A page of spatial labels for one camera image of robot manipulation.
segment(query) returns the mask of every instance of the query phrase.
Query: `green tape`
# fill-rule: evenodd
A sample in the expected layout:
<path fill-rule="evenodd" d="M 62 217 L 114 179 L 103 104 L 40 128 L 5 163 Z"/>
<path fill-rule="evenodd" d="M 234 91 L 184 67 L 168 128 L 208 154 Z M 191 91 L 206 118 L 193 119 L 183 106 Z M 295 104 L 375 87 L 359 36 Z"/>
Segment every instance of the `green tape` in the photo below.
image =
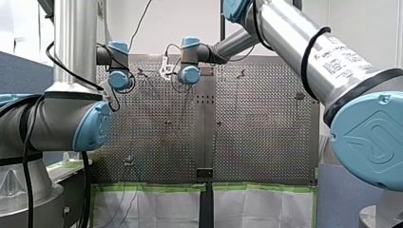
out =
<path fill-rule="evenodd" d="M 312 228 L 317 228 L 317 187 L 311 187 L 313 193 L 312 202 Z"/>
<path fill-rule="evenodd" d="M 95 220 L 95 199 L 97 197 L 96 191 L 91 191 L 91 214 L 89 215 L 89 227 L 94 227 L 94 220 Z"/>
<path fill-rule="evenodd" d="M 124 190 L 161 193 L 204 192 L 205 184 L 155 184 L 127 182 L 112 184 L 92 184 L 92 189 L 96 192 L 122 192 Z"/>
<path fill-rule="evenodd" d="M 270 183 L 213 183 L 215 191 L 242 191 L 247 189 L 276 191 L 276 192 L 294 192 L 294 193 L 311 193 L 310 186 L 301 185 L 283 185 Z"/>
<path fill-rule="evenodd" d="M 68 161 L 66 164 L 62 164 L 61 162 L 57 162 L 55 164 L 51 164 L 48 166 L 48 168 L 55 168 L 55 167 L 63 167 L 63 168 L 77 168 L 80 166 L 83 166 L 83 161 Z"/>

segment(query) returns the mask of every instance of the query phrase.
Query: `perforated metal panel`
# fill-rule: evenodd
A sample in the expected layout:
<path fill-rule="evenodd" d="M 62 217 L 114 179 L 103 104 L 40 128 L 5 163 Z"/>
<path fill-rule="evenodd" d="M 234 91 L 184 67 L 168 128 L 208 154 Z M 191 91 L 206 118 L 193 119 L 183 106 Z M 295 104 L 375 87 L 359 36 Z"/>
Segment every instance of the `perforated metal panel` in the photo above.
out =
<path fill-rule="evenodd" d="M 214 180 L 309 183 L 318 104 L 279 58 L 255 60 L 217 69 Z"/>
<path fill-rule="evenodd" d="M 161 57 L 130 60 L 134 74 L 140 68 L 148 77 L 136 75 L 134 91 L 118 94 L 121 110 L 113 114 L 109 139 L 93 158 L 97 182 L 139 181 L 137 176 L 146 182 L 196 182 L 201 164 L 213 167 L 214 181 L 307 184 L 314 178 L 318 104 L 278 57 L 251 56 L 217 66 L 216 92 L 209 98 L 216 111 L 209 114 L 211 109 L 195 102 L 197 96 L 212 96 L 213 84 L 177 93 L 156 72 Z M 98 80 L 106 76 L 99 67 Z M 299 93 L 302 100 L 296 99 Z M 214 123 L 215 130 L 206 130 L 211 126 L 204 124 Z M 124 168 L 129 155 L 134 166 Z"/>
<path fill-rule="evenodd" d="M 140 181 L 196 181 L 194 89 L 176 92 L 156 72 L 159 57 L 130 56 L 130 62 L 133 74 L 140 68 L 147 77 L 136 75 L 135 89 L 117 94 L 121 109 L 113 114 L 107 143 L 94 158 L 96 181 L 139 181 L 136 172 Z M 98 81 L 106 77 L 99 67 Z M 129 155 L 134 166 L 124 167 Z"/>

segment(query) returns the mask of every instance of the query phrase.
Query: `black cable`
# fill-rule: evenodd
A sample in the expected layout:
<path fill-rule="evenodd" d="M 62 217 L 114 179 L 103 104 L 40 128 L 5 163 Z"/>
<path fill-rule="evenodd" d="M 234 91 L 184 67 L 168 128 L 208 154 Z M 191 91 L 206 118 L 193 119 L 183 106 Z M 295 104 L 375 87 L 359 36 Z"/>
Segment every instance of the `black cable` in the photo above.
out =
<path fill-rule="evenodd" d="M 110 109 L 112 110 L 112 112 L 117 112 L 117 111 L 119 111 L 119 110 L 121 109 L 121 103 L 119 102 L 119 99 L 118 99 L 118 97 L 116 96 L 115 89 L 112 88 L 111 90 L 112 90 L 113 97 L 115 98 L 117 107 L 114 108 L 114 107 L 111 105 L 112 103 L 109 103 L 109 107 L 110 107 Z"/>
<path fill-rule="evenodd" d="M 44 95 L 39 97 L 36 100 L 36 103 L 33 107 L 33 112 L 30 114 L 30 125 L 28 128 L 27 136 L 24 140 L 24 151 L 23 151 L 23 168 L 24 168 L 24 175 L 27 184 L 27 194 L 28 194 L 28 228 L 33 228 L 33 191 L 32 191 L 32 183 L 30 180 L 29 174 L 29 165 L 28 165 L 28 147 L 29 147 L 29 140 L 32 135 L 33 127 L 35 126 L 36 122 L 36 114 L 38 113 L 39 104 L 44 100 Z"/>
<path fill-rule="evenodd" d="M 144 12 L 143 12 L 143 15 L 142 15 L 142 17 L 140 18 L 139 24 L 137 25 L 136 31 L 134 32 L 133 36 L 132 36 L 131 39 L 130 39 L 130 46 L 128 47 L 128 51 L 131 50 L 131 47 L 132 47 L 132 45 L 133 45 L 133 39 L 134 39 L 134 37 L 137 35 L 137 32 L 139 32 L 140 25 L 142 24 L 142 21 L 143 21 L 143 19 L 144 19 L 144 17 L 145 17 L 145 14 L 146 14 L 147 11 L 148 11 L 148 7 L 150 6 L 151 2 L 152 2 L 152 0 L 149 0 L 148 3 L 147 3 L 147 6 L 145 7 L 145 10 L 144 10 Z"/>
<path fill-rule="evenodd" d="M 252 46 L 252 47 L 249 49 L 248 53 L 246 53 L 246 55 L 240 57 L 239 59 L 232 60 L 232 59 L 227 59 L 227 58 L 221 56 L 221 55 L 217 52 L 217 50 L 216 50 L 216 45 L 213 46 L 214 54 L 216 54 L 217 56 L 219 56 L 220 58 L 222 58 L 223 60 L 225 60 L 225 61 L 227 61 L 227 62 L 238 62 L 238 61 L 244 60 L 244 59 L 246 59 L 246 58 L 252 53 L 253 49 L 255 49 L 255 46 Z"/>
<path fill-rule="evenodd" d="M 84 209 L 83 209 L 83 220 L 81 221 L 80 228 L 87 228 L 89 222 L 89 212 L 91 208 L 91 179 L 89 172 L 89 161 L 88 154 L 86 151 L 81 152 L 83 156 L 84 173 L 86 175 L 86 188 L 84 192 Z"/>
<path fill-rule="evenodd" d="M 181 61 L 181 58 L 178 59 L 178 61 L 176 62 L 176 64 L 175 64 L 174 67 L 173 67 L 173 70 L 175 70 L 176 66 L 178 65 L 178 63 L 179 63 L 180 61 Z M 192 89 L 193 85 L 190 86 L 187 90 L 180 91 L 179 89 L 177 89 L 177 88 L 175 87 L 175 84 L 174 84 L 174 79 L 173 79 L 173 76 L 174 76 L 174 75 L 176 75 L 176 76 L 177 76 L 177 79 L 178 79 L 178 73 L 173 72 L 173 73 L 172 73 L 172 76 L 171 76 L 171 86 L 172 86 L 172 88 L 173 88 L 176 92 L 178 92 L 178 93 L 187 93 L 188 91 L 190 91 L 190 89 Z"/>
<path fill-rule="evenodd" d="M 306 92 L 315 100 L 317 100 L 317 97 L 315 96 L 314 92 L 311 90 L 311 88 L 309 87 L 309 83 L 308 83 L 308 77 L 307 77 L 307 69 L 308 69 L 308 60 L 309 60 L 309 55 L 311 54 L 311 50 L 315 45 L 315 42 L 317 41 L 317 38 L 319 36 L 321 36 L 323 33 L 326 32 L 331 32 L 332 30 L 329 27 L 324 27 L 321 28 L 317 34 L 315 34 L 311 40 L 308 43 L 308 46 L 305 49 L 305 52 L 303 54 L 302 57 L 302 61 L 301 61 L 301 81 L 303 84 L 304 89 L 306 90 Z"/>
<path fill-rule="evenodd" d="M 140 175 L 139 175 L 139 173 L 137 172 L 136 167 L 134 167 L 134 168 L 135 168 L 134 172 L 136 173 L 137 182 L 140 182 Z M 122 225 L 122 224 L 125 222 L 125 220 L 127 219 L 128 213 L 130 212 L 131 208 L 133 207 L 133 201 L 137 198 L 137 191 L 138 191 L 138 188 L 139 188 L 139 184 L 137 183 L 137 184 L 136 184 L 136 192 L 134 192 L 134 196 L 133 196 L 133 198 L 131 199 L 130 204 L 129 204 L 129 206 L 128 206 L 126 212 L 125 212 L 125 216 L 122 218 L 121 222 L 119 223 L 119 225 L 118 225 L 116 228 L 121 227 L 121 225 Z"/>
<path fill-rule="evenodd" d="M 273 50 L 272 47 L 270 47 L 269 45 L 267 45 L 267 44 L 264 42 L 263 38 L 262 38 L 261 35 L 260 35 L 259 25 L 258 25 L 258 6 L 257 6 L 257 3 L 256 3 L 256 0 L 253 0 L 253 21 L 254 21 L 253 24 L 254 24 L 254 26 L 255 26 L 255 33 L 256 33 L 256 35 L 258 36 L 258 39 L 259 39 L 260 43 L 261 43 L 265 48 L 267 48 L 267 49 L 269 49 L 269 50 Z"/>
<path fill-rule="evenodd" d="M 22 97 L 18 100 L 3 105 L 0 108 L 0 118 L 2 118 L 6 113 L 8 113 L 17 106 L 36 102 L 41 96 L 42 95 L 28 95 L 26 97 Z"/>
<path fill-rule="evenodd" d="M 178 49 L 179 51 L 181 51 L 181 48 L 180 48 L 179 46 L 177 46 L 177 45 L 175 45 L 175 44 L 169 44 L 169 45 L 166 47 L 165 56 L 168 56 L 168 51 L 169 51 L 169 48 L 171 48 L 171 47 L 175 47 L 176 49 Z"/>
<path fill-rule="evenodd" d="M 397 223 L 395 226 L 393 226 L 392 228 L 403 228 L 403 221 L 400 223 Z"/>
<path fill-rule="evenodd" d="M 51 54 L 50 54 L 50 49 L 51 49 L 53 46 L 54 46 L 54 42 L 50 43 L 50 45 L 47 47 L 47 50 L 46 50 L 46 54 L 47 54 L 47 56 L 49 57 L 49 59 L 51 60 L 51 62 L 53 62 L 53 63 L 54 63 L 55 65 L 57 65 L 58 67 L 62 68 L 64 71 L 66 71 L 67 73 L 69 73 L 69 74 L 70 74 L 71 76 L 73 76 L 74 78 L 76 78 L 76 79 L 82 81 L 83 83 L 86 83 L 86 84 L 88 84 L 88 85 L 90 85 L 90 86 L 93 86 L 93 87 L 95 87 L 97 90 L 100 90 L 100 91 L 103 91 L 103 90 L 104 90 L 101 86 L 96 85 L 96 84 L 92 83 L 91 81 L 89 81 L 89 80 L 87 80 L 87 79 L 85 79 L 85 78 L 83 78 L 83 77 L 81 77 L 81 76 L 75 74 L 73 71 L 69 70 L 62 62 L 60 62 L 60 60 L 57 59 L 57 56 L 56 56 L 56 57 L 51 56 Z"/>
<path fill-rule="evenodd" d="M 126 170 L 124 171 L 124 174 L 123 174 L 123 178 L 125 179 L 125 176 L 126 176 Z M 121 200 L 119 201 L 119 205 L 118 205 L 118 207 L 116 208 L 116 210 L 115 210 L 115 213 L 113 213 L 113 216 L 112 216 L 112 218 L 110 218 L 110 220 L 107 222 L 107 224 L 105 224 L 105 225 L 103 225 L 103 226 L 101 226 L 100 228 L 106 228 L 110 223 L 112 223 L 112 221 L 116 218 L 116 216 L 118 215 L 118 212 L 119 212 L 119 210 L 121 209 L 121 206 L 122 206 L 122 204 L 123 204 L 123 202 L 124 202 L 124 199 L 125 199 L 125 186 L 126 186 L 126 181 L 124 181 L 124 190 L 123 190 L 123 193 L 122 193 L 122 197 L 121 197 Z"/>

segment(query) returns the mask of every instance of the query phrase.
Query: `light blue joint cap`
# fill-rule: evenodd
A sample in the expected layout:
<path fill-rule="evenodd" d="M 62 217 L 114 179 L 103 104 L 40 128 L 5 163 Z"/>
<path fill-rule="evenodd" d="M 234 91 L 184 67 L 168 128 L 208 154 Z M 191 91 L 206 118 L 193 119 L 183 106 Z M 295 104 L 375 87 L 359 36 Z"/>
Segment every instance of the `light blue joint cap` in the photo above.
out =
<path fill-rule="evenodd" d="M 248 0 L 224 0 L 224 17 L 232 23 L 239 22 L 243 13 L 246 11 L 248 3 Z"/>
<path fill-rule="evenodd" d="M 82 152 L 101 147 L 109 132 L 110 116 L 107 102 L 95 103 L 77 127 L 73 139 L 73 150 Z"/>
<path fill-rule="evenodd" d="M 18 100 L 22 97 L 26 97 L 30 94 L 1 94 L 0 95 L 0 106 L 6 105 L 10 102 Z"/>
<path fill-rule="evenodd" d="M 124 90 L 130 86 L 130 80 L 127 75 L 120 70 L 110 72 L 107 82 L 116 90 Z"/>
<path fill-rule="evenodd" d="M 187 66 L 182 70 L 182 80 L 187 85 L 196 84 L 201 78 L 201 72 L 195 66 Z"/>
<path fill-rule="evenodd" d="M 201 43 L 201 40 L 196 36 L 186 36 L 182 39 L 182 48 L 190 48 L 197 46 Z"/>
<path fill-rule="evenodd" d="M 128 54 L 127 43 L 120 41 L 109 41 L 107 44 L 110 48 L 114 48 L 124 54 Z"/>
<path fill-rule="evenodd" d="M 356 177 L 403 191 L 403 92 L 385 91 L 344 105 L 332 122 L 332 147 Z"/>

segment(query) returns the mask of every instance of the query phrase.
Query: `robotic arm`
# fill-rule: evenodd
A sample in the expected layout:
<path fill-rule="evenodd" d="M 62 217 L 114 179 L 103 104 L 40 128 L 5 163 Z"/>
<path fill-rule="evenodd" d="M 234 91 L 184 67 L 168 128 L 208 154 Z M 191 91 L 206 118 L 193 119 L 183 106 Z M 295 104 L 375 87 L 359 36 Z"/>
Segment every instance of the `robotic arm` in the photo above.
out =
<path fill-rule="evenodd" d="M 111 42 L 97 48 L 96 1 L 56 0 L 52 10 L 54 57 L 49 56 L 58 63 L 52 86 L 44 95 L 0 96 L 0 223 L 7 227 L 27 227 L 27 221 L 28 227 L 64 226 L 64 190 L 51 182 L 43 152 L 101 147 L 111 117 L 105 92 L 110 96 L 133 86 L 127 45 Z M 110 66 L 101 86 L 96 84 L 97 64 Z M 88 222 L 89 205 L 86 201 L 81 227 Z"/>
<path fill-rule="evenodd" d="M 183 39 L 180 80 L 194 77 L 198 62 L 225 63 L 259 34 L 325 105 L 341 163 L 369 184 L 403 191 L 403 70 L 373 66 L 283 0 L 255 2 L 224 2 L 225 17 L 243 29 L 213 47 Z"/>

